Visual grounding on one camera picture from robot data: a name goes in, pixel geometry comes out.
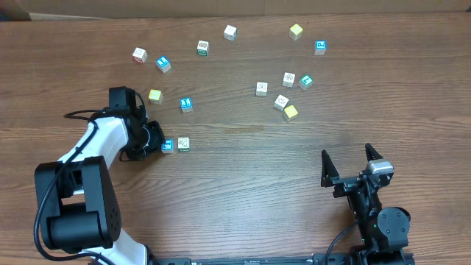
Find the wooden block yellow B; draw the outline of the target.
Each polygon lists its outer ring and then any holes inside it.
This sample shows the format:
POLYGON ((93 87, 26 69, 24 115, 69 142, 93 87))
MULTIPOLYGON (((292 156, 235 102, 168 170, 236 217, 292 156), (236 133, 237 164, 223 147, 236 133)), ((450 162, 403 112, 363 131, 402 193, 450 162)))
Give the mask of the wooden block yellow B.
POLYGON ((287 122, 294 120, 298 115, 298 111, 293 105, 289 105, 283 110, 283 117, 287 122))

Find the wooden block green trim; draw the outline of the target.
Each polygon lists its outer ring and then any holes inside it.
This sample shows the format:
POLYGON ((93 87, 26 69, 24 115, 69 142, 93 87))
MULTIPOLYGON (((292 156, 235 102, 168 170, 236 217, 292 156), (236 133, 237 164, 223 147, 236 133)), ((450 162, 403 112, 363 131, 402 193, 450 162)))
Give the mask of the wooden block green trim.
POLYGON ((181 137, 177 139, 177 148, 180 152, 189 152, 191 150, 189 137, 181 137))

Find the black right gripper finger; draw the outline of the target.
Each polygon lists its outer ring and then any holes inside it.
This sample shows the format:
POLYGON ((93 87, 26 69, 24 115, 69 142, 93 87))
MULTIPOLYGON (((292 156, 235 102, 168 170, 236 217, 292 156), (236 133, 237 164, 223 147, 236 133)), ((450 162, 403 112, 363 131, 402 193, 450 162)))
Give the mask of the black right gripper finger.
POLYGON ((340 178, 336 167, 333 164, 329 154, 324 149, 322 150, 322 175, 321 187, 327 188, 334 186, 335 182, 340 178))
POLYGON ((365 144, 365 153, 368 161, 383 159, 383 156, 370 143, 365 144))

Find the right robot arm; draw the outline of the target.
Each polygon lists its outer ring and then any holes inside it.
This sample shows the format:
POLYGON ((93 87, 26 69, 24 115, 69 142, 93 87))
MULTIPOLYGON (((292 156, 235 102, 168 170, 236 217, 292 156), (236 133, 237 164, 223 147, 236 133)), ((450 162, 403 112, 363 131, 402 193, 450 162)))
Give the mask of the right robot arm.
POLYGON ((382 206, 378 191, 390 184, 394 175, 392 163, 371 144, 365 145, 368 163, 357 176, 341 178, 326 150, 322 150, 321 187, 333 187, 335 198, 346 197, 355 222, 330 243, 325 254, 315 254, 321 264, 414 264, 414 256, 405 253, 408 246, 411 215, 404 208, 382 206), (362 244, 348 253, 333 254, 338 240, 353 228, 359 229, 362 244))

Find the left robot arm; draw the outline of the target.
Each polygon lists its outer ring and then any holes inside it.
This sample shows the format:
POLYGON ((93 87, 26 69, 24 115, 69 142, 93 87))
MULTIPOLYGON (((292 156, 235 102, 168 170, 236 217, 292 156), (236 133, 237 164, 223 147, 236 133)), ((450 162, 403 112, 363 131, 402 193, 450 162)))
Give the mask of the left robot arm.
POLYGON ((150 248, 122 228, 109 169, 116 158, 140 161, 159 152, 165 141, 159 123, 148 120, 141 95, 125 86, 110 88, 107 107, 65 117, 85 120, 87 130, 59 160, 35 170, 38 252, 50 261, 90 257, 94 264, 157 264, 150 248))

